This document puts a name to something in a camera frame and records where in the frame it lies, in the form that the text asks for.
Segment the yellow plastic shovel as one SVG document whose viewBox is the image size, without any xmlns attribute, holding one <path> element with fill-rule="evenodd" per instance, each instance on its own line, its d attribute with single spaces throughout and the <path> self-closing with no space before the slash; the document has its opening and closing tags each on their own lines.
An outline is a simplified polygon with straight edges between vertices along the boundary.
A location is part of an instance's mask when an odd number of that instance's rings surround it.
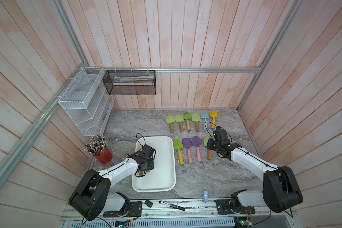
<svg viewBox="0 0 342 228">
<path fill-rule="evenodd" d="M 211 111 L 210 112 L 210 116 L 212 117 L 212 126 L 211 126 L 211 129 L 212 130 L 215 130 L 216 128 L 216 118 L 218 118 L 218 112 L 216 111 Z"/>
</svg>

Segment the light blue shovel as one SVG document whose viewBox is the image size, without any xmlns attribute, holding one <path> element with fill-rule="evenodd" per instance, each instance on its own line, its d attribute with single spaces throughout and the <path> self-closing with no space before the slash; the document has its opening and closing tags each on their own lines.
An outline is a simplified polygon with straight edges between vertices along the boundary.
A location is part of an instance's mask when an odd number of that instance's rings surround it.
<svg viewBox="0 0 342 228">
<path fill-rule="evenodd" d="M 204 130 L 207 131 L 207 120 L 209 119 L 209 114 L 207 112 L 203 112 L 200 116 L 204 120 Z"/>
</svg>

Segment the pink handled purple shovel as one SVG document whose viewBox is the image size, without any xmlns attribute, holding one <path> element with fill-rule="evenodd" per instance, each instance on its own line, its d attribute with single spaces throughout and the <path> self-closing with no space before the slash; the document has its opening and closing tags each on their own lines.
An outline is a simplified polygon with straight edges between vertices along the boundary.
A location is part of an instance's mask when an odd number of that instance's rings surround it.
<svg viewBox="0 0 342 228">
<path fill-rule="evenodd" d="M 192 154 L 191 154 L 191 150 L 190 148 L 192 147 L 192 140 L 190 138 L 183 138 L 181 140 L 183 147 L 185 147 L 187 149 L 187 153 L 188 153 L 188 163 L 193 163 L 192 160 Z"/>
</svg>

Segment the bright green yellow-handled shovel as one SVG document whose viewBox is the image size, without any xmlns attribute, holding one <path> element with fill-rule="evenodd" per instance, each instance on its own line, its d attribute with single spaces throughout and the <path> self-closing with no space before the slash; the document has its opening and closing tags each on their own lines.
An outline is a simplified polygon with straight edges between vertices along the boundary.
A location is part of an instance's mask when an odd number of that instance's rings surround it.
<svg viewBox="0 0 342 228">
<path fill-rule="evenodd" d="M 187 124 L 187 131 L 190 132 L 191 131 L 191 126 L 190 126 L 190 122 L 189 119 L 192 117 L 192 115 L 188 112 L 183 114 L 183 119 L 186 121 Z"/>
</svg>

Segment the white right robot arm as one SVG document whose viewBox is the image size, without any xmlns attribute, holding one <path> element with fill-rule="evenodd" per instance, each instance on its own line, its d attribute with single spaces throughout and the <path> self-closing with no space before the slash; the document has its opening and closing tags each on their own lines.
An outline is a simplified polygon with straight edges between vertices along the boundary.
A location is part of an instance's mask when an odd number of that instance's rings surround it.
<svg viewBox="0 0 342 228">
<path fill-rule="evenodd" d="M 240 190 L 231 194 L 231 213 L 240 214 L 250 207 L 268 207 L 275 213 L 281 213 L 303 202 L 303 195 L 291 168 L 271 164 L 246 151 L 242 145 L 232 143 L 229 134 L 221 126 L 213 131 L 207 149 L 215 151 L 220 158 L 244 166 L 263 182 L 261 191 Z"/>
</svg>

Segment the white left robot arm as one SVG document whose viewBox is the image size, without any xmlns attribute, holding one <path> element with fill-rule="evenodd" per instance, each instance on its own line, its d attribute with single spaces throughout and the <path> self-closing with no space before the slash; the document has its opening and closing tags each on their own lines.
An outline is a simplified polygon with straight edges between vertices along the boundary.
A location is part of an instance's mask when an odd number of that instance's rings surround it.
<svg viewBox="0 0 342 228">
<path fill-rule="evenodd" d="M 156 150 L 145 144 L 140 150 L 128 154 L 121 163 L 102 170 L 88 170 L 69 198 L 69 205 L 87 221 L 97 218 L 102 212 L 113 211 L 118 216 L 129 215 L 129 198 L 117 192 L 119 196 L 109 197 L 110 188 L 127 176 L 153 170 Z"/>
</svg>

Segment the white storage box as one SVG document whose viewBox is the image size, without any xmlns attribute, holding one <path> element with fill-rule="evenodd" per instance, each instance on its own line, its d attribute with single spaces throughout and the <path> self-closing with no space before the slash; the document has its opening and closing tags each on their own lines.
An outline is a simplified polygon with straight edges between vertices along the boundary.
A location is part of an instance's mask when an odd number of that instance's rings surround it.
<svg viewBox="0 0 342 228">
<path fill-rule="evenodd" d="M 156 150 L 154 169 L 144 177 L 132 176 L 132 187 L 136 192 L 166 192 L 176 184 L 175 156 L 173 140 L 168 136 L 149 136 L 139 139 L 135 150 L 142 145 Z"/>
</svg>

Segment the small black block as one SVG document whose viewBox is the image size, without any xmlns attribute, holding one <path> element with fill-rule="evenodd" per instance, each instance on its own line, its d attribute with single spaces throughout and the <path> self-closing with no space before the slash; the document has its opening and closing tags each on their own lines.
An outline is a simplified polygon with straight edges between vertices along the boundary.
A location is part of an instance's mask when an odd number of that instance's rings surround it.
<svg viewBox="0 0 342 228">
<path fill-rule="evenodd" d="M 152 208 L 152 207 L 153 207 L 153 203 L 152 203 L 150 200 L 148 200 L 148 199 L 144 202 L 144 204 L 145 204 L 148 208 Z"/>
</svg>

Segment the red pencil cup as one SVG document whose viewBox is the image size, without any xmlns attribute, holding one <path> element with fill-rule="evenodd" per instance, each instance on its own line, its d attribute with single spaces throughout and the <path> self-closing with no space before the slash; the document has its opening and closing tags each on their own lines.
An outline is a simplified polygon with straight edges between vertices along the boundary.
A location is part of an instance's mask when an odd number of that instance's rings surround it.
<svg viewBox="0 0 342 228">
<path fill-rule="evenodd" d="M 113 154 L 110 152 L 108 142 L 103 136 L 92 136 L 91 143 L 85 144 L 84 150 L 93 155 L 101 164 L 111 162 Z"/>
</svg>

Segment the light blue small bottle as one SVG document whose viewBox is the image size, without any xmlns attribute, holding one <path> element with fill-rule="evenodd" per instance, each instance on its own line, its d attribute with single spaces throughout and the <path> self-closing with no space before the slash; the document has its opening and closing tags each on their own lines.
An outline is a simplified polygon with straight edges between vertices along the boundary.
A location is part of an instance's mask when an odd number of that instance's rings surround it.
<svg viewBox="0 0 342 228">
<path fill-rule="evenodd" d="M 203 197 L 203 202 L 204 202 L 204 203 L 209 202 L 209 192 L 208 192 L 207 189 L 204 189 L 204 190 L 202 191 L 202 197 Z"/>
</svg>

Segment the black marker pen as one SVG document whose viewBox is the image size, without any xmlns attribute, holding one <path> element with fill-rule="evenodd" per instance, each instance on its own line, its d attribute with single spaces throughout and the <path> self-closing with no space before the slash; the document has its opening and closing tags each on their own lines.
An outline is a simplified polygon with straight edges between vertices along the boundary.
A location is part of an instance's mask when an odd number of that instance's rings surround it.
<svg viewBox="0 0 342 228">
<path fill-rule="evenodd" d="M 166 201 L 163 201 L 163 200 L 160 200 L 159 203 L 162 204 L 162 205 L 164 205 L 164 206 L 171 207 L 171 208 L 173 208 L 173 209 L 185 211 L 185 208 L 184 208 L 184 207 L 181 207 L 181 206 L 176 205 L 176 204 L 172 204 L 172 203 L 169 203 L 169 202 L 166 202 Z"/>
</svg>

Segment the black mesh basket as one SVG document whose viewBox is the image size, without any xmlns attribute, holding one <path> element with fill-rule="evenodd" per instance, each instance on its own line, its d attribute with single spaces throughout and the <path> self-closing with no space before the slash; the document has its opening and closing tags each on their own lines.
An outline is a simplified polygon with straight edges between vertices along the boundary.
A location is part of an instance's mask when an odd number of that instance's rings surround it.
<svg viewBox="0 0 342 228">
<path fill-rule="evenodd" d="M 154 96 L 156 76 L 153 70 L 107 70 L 103 83 L 111 96 Z"/>
</svg>

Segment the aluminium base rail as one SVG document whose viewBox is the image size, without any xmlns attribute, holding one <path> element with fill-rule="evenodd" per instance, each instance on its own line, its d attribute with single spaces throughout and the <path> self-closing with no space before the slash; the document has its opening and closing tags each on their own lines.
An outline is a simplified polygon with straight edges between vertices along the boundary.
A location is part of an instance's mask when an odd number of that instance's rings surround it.
<svg viewBox="0 0 342 228">
<path fill-rule="evenodd" d="M 152 207 L 143 204 L 131 209 L 130 215 L 106 218 L 100 214 L 86 221 L 70 205 L 66 205 L 60 228 L 301 228 L 296 211 L 275 213 L 266 207 L 246 209 L 240 214 L 219 214 L 216 198 L 204 202 L 201 198 L 169 199 L 168 203 L 183 207 L 178 210 L 153 199 Z"/>
</svg>

